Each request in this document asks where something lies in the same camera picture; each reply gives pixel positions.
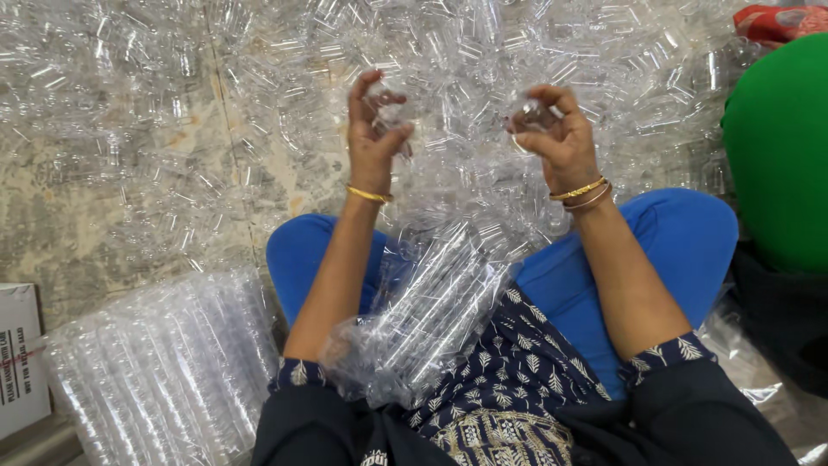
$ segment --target blue pants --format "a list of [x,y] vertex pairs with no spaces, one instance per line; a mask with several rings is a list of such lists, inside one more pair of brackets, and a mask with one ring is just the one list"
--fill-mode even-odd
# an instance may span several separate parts
[[[620,207],[630,229],[693,328],[705,319],[720,290],[739,237],[724,202],[686,189],[647,192]],[[336,219],[298,216],[273,232],[267,267],[288,324],[311,290]],[[370,307],[386,236],[373,233],[359,312]],[[595,281],[580,237],[573,232],[527,257],[517,284],[589,362],[607,392],[624,398],[616,375],[620,360],[601,316]]]

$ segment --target bangle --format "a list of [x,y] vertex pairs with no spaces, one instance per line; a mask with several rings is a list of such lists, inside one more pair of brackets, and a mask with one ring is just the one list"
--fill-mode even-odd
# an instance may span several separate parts
[[368,199],[369,201],[381,202],[383,204],[385,204],[386,202],[391,202],[391,201],[394,200],[394,196],[392,196],[390,194],[385,194],[385,195],[383,195],[383,194],[372,194],[370,192],[365,192],[361,189],[357,189],[357,188],[355,188],[351,185],[346,186],[345,190],[347,190],[351,194],[356,194],[357,196],[362,197],[363,199]]
[[592,184],[588,184],[588,185],[586,185],[584,187],[581,187],[581,188],[578,188],[574,191],[567,192],[566,194],[555,195],[555,194],[552,194],[550,192],[549,193],[549,200],[550,201],[563,201],[564,199],[568,199],[570,197],[580,196],[581,194],[586,194],[587,192],[592,191],[596,187],[599,187],[599,186],[601,186],[602,184],[604,184],[606,182],[607,182],[607,178],[601,177],[597,182],[594,182]]
[[589,209],[599,205],[601,201],[599,199],[604,199],[613,191],[613,183],[607,182],[607,186],[604,188],[602,192],[598,194],[598,196],[589,199],[587,202],[583,202],[581,204],[577,204],[575,206],[564,206],[564,210],[567,212],[572,211],[588,211]]

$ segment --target white cardboard box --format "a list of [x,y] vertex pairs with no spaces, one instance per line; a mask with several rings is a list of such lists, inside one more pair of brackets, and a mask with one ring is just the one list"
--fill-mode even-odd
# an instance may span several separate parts
[[0,284],[0,439],[51,413],[33,284]]

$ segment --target sleeve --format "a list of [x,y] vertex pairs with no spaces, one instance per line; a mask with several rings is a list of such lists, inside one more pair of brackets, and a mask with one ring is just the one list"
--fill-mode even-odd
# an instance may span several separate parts
[[695,359],[718,362],[716,355],[701,344],[696,332],[688,332],[639,353],[621,365],[619,376],[627,382],[627,390],[630,391],[658,369]]
[[321,386],[335,388],[328,382],[325,370],[316,362],[279,357],[279,370],[267,387],[271,394],[288,386]]
[[253,447],[252,466],[356,464],[353,411],[327,385],[322,368],[281,359],[268,387]]
[[636,430],[683,464],[797,464],[693,333],[646,350],[621,373]]

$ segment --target hand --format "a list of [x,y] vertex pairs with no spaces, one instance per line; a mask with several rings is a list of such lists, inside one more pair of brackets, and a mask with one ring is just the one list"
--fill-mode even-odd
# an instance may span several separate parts
[[375,109],[384,104],[404,104],[404,95],[385,93],[364,101],[371,84],[383,77],[380,70],[366,71],[359,76],[348,99],[349,158],[351,186],[372,194],[388,194],[391,190],[392,157],[414,132],[413,124],[389,129],[381,138],[371,123],[377,116]]
[[[520,111],[512,116],[509,133],[516,134],[515,142],[526,150],[541,156],[543,177],[553,194],[564,194],[587,186],[600,179],[598,165],[595,161],[595,145],[592,142],[592,126],[578,108],[578,102],[572,91],[551,85],[537,85],[529,90],[530,98],[538,99],[542,104],[540,114],[532,127],[541,130],[529,130],[530,122]],[[555,105],[563,119],[557,118],[549,107]],[[589,199],[590,195],[600,192],[593,190],[581,196],[572,197],[572,203],[578,204]]]

